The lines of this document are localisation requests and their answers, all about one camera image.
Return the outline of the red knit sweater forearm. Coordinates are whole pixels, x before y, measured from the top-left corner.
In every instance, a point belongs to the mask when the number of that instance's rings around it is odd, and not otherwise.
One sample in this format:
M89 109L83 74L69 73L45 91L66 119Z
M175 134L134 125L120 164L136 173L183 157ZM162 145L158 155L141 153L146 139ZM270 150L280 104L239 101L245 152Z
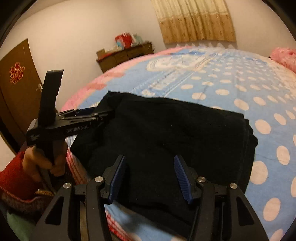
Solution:
M24 155L24 152L18 153L1 171L1 201L20 212L44 211L53 195L42 190L41 183L35 182L25 173Z

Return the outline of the person left hand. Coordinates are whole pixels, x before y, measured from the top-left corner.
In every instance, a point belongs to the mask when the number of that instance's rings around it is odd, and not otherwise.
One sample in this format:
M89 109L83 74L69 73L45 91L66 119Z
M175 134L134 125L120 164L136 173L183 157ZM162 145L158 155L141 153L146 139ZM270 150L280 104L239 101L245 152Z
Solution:
M23 170L35 182L41 182L39 169L47 170L54 176L62 176L65 173L68 145L65 141L56 141L53 145L54 163L52 164L44 153L36 146L26 149L23 157Z

